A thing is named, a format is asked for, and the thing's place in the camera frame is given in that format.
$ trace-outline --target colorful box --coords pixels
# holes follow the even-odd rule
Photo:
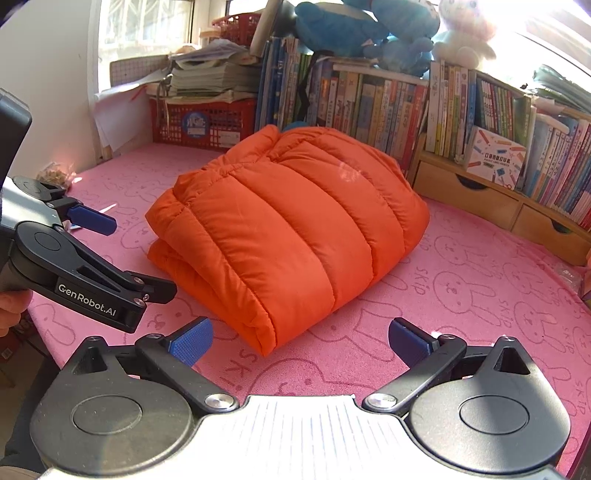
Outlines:
[[[466,149],[466,171],[514,190],[525,152],[522,145],[474,126]]]

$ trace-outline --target sticker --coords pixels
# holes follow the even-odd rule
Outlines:
[[[240,132],[220,130],[217,133],[218,143],[222,148],[230,148],[240,143]]]
[[[209,135],[209,120],[201,112],[190,112],[183,117],[183,132],[191,138],[201,138]]]

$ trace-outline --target wooden drawer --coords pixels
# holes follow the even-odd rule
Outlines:
[[[591,244],[571,231],[560,232],[546,215],[524,205],[513,227],[513,233],[544,245],[554,255],[571,265],[585,265]]]
[[[519,202],[490,188],[480,187],[483,189],[468,188],[454,173],[423,161],[413,186],[420,195],[478,215],[505,230],[510,229]]]

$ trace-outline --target window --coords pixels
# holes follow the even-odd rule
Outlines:
[[[190,40],[190,0],[102,0],[99,23],[99,91],[110,88],[112,61],[176,50]]]

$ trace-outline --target drawer handle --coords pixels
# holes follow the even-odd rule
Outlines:
[[[488,187],[483,185],[482,183],[478,183],[477,181],[467,179],[466,177],[462,177],[456,173],[456,177],[458,181],[464,185],[467,189],[471,190],[486,190]]]
[[[562,225],[561,223],[558,223],[556,220],[551,220],[552,221],[552,227],[554,228],[554,230],[556,230],[558,233],[572,233],[571,230],[569,230],[568,228],[566,228],[564,225]]]

